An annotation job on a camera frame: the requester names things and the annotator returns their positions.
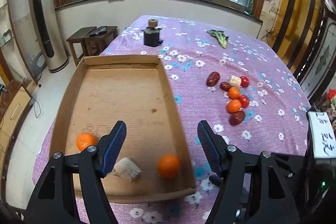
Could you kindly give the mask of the orange mandarin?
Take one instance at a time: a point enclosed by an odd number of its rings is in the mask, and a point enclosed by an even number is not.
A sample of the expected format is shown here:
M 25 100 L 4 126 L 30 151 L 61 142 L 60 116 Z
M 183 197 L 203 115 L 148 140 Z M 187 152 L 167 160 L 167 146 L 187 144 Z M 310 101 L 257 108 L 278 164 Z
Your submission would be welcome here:
M 235 100 L 238 99 L 240 97 L 241 93 L 240 93 L 240 89 L 233 86 L 228 90 L 228 96 L 230 99 Z
M 79 134 L 76 138 L 76 147 L 80 152 L 85 150 L 87 147 L 96 144 L 97 144 L 96 137 L 88 132 L 83 132 Z
M 175 155 L 167 154 L 161 157 L 157 164 L 157 170 L 161 178 L 176 178 L 181 169 L 181 161 Z
M 228 102 L 226 109 L 228 113 L 233 114 L 238 112 L 241 109 L 241 107 L 242 107 L 241 102 L 238 99 L 234 99 Z

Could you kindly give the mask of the white corn piece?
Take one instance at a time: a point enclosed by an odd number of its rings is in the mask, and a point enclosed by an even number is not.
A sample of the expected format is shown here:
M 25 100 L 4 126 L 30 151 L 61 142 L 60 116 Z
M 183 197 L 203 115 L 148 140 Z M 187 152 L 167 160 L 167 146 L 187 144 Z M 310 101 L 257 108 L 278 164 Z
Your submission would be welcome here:
M 242 79 L 240 77 L 237 77 L 237 76 L 231 76 L 230 80 L 229 80 L 229 83 L 232 86 L 240 88 L 241 87 L 241 83 L 242 83 Z
M 129 158 L 125 157 L 116 162 L 112 173 L 115 176 L 123 177 L 128 180 L 135 180 L 141 173 L 141 169 Z

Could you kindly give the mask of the large red date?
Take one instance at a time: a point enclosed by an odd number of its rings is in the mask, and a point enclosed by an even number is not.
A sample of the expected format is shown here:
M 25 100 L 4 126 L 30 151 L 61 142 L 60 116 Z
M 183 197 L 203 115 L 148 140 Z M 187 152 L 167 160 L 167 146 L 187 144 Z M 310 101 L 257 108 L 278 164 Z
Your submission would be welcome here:
M 229 118 L 229 123 L 232 126 L 239 125 L 245 119 L 245 112 L 240 110 L 233 113 Z
M 218 72 L 211 72 L 210 75 L 207 77 L 206 85 L 208 87 L 215 86 L 220 79 L 220 74 Z

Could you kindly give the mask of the white handwritten label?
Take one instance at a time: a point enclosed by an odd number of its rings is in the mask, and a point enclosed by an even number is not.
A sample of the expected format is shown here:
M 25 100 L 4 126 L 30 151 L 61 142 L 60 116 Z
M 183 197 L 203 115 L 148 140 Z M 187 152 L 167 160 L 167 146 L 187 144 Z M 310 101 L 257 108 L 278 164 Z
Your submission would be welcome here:
M 309 125 L 315 159 L 335 159 L 335 135 L 326 112 L 309 111 Z

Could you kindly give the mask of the cluttered side table right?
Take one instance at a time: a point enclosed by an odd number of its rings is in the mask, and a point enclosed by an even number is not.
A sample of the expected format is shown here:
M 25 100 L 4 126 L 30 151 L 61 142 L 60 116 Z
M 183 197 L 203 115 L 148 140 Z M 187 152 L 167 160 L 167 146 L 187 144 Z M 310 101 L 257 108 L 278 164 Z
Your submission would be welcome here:
M 326 112 L 333 130 L 336 129 L 336 108 L 335 108 L 335 89 L 329 89 L 327 93 L 324 93 L 313 106 L 316 110 Z

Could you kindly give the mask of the red tomato near oranges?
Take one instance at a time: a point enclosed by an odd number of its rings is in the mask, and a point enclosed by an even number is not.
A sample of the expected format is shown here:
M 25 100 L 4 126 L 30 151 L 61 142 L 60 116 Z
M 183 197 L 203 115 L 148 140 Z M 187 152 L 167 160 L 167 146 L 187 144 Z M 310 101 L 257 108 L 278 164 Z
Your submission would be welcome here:
M 241 103 L 242 108 L 247 108 L 249 106 L 249 98 L 245 94 L 241 95 L 238 100 Z

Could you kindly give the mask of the small red date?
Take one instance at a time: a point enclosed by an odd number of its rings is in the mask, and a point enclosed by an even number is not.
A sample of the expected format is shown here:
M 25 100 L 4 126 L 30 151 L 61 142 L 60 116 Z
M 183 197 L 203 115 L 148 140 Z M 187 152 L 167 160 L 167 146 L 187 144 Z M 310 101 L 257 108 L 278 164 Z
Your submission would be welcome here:
M 220 88 L 221 88 L 221 90 L 228 92 L 230 90 L 230 88 L 232 88 L 232 85 L 230 83 L 227 83 L 227 82 L 221 82 L 220 83 Z

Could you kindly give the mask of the glass panel door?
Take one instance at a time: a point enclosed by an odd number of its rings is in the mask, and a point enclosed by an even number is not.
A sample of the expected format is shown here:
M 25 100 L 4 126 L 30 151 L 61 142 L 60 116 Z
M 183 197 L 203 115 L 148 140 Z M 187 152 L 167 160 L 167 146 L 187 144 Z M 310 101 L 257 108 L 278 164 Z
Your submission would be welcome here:
M 335 13 L 325 11 L 322 29 L 301 87 L 310 104 L 318 101 L 335 75 Z

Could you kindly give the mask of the small red tomato far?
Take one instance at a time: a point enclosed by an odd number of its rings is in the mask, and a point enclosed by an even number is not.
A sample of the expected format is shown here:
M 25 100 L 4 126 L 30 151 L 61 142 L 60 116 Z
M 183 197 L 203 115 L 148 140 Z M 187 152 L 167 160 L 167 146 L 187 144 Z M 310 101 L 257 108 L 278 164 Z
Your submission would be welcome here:
M 246 76 L 241 76 L 240 77 L 240 86 L 243 88 L 247 88 L 249 86 L 249 79 Z

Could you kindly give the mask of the purple floral tablecloth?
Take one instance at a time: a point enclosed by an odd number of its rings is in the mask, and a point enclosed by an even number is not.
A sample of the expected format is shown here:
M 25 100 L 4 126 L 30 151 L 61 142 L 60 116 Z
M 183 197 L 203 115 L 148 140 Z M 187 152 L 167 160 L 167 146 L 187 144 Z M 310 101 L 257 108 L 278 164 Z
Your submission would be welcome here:
M 304 155 L 307 147 L 306 111 L 309 102 L 280 57 L 265 43 L 233 30 L 225 30 L 228 46 L 209 36 L 210 25 L 184 19 L 158 19 L 163 44 L 147 47 L 141 30 L 148 16 L 140 16 L 104 51 L 105 55 L 156 55 L 163 62 L 186 135 L 196 178 L 195 194 L 179 200 L 113 204 L 120 223 L 204 223 L 218 188 L 210 183 L 210 166 L 197 137 L 197 124 L 208 121 L 213 131 L 242 151 L 263 150 Z M 229 124 L 228 95 L 208 87 L 206 78 L 216 71 L 222 81 L 245 76 L 249 87 L 246 117 Z

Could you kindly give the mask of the wooden cabinet left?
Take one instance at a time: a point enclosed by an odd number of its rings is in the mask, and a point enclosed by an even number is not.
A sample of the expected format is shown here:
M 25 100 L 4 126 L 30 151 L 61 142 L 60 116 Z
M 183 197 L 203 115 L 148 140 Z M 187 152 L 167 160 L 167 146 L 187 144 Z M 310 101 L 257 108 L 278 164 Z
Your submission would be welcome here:
M 1 171 L 8 169 L 19 129 L 33 106 L 35 81 L 1 84 Z

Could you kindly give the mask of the green leafy vegetable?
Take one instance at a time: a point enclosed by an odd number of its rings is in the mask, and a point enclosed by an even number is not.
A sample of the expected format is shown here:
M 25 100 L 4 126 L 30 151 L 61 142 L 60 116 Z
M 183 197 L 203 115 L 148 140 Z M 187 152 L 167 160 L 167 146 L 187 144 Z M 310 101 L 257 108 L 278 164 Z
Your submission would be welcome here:
M 211 29 L 207 30 L 207 33 L 217 39 L 220 46 L 226 49 L 229 37 L 225 35 L 224 31 Z

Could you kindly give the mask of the dark wooden stool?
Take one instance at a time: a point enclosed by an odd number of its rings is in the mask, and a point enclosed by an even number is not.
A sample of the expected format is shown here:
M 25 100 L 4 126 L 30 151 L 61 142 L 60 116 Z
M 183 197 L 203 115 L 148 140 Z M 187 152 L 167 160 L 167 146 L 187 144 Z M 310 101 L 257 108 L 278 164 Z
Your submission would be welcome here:
M 84 57 L 96 56 L 102 53 L 107 48 L 107 46 L 118 36 L 117 26 L 107 26 L 107 33 L 105 35 L 90 38 L 89 33 L 100 27 L 80 28 L 80 30 L 76 31 L 67 39 L 71 55 L 76 66 L 78 66 L 78 64 Z M 82 54 L 79 57 L 77 57 L 76 55 L 76 51 L 74 48 L 75 44 L 80 44 L 83 50 Z

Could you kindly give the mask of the black clamp with wooden knob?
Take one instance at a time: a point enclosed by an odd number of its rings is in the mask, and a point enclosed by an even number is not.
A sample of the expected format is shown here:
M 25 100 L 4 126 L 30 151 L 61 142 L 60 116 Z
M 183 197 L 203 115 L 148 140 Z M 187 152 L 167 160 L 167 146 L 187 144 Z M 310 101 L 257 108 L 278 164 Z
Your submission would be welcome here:
M 149 19 L 148 26 L 143 32 L 143 44 L 148 47 L 158 47 L 163 43 L 160 38 L 160 32 L 162 27 L 158 26 L 158 21 L 156 19 Z

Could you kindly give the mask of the black remote on stool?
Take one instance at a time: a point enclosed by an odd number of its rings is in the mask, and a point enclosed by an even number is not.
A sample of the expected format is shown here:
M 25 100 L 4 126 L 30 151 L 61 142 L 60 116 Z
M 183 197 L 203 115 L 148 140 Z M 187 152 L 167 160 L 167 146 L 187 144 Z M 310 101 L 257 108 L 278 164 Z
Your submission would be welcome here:
M 107 33 L 107 26 L 102 26 L 100 28 L 97 28 L 96 30 L 93 30 L 92 32 L 89 33 L 89 37 L 96 37 L 100 35 L 105 35 Z

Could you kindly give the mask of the green bottle on windowsill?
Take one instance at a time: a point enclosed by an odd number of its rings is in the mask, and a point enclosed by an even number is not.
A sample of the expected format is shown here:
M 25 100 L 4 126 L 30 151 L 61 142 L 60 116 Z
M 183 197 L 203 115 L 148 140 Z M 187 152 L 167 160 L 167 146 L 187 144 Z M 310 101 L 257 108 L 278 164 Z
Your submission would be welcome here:
M 248 15 L 253 15 L 253 5 L 254 5 L 254 0 L 251 0 L 247 9 L 244 12 Z

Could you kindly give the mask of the white tower air conditioner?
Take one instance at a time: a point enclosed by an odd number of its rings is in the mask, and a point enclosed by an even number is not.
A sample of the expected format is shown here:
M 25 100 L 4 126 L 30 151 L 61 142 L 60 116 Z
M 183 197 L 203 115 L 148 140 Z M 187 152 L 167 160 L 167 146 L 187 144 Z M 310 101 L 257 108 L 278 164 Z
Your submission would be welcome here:
M 60 36 L 54 0 L 29 0 L 35 36 L 50 73 L 67 66 L 69 60 Z

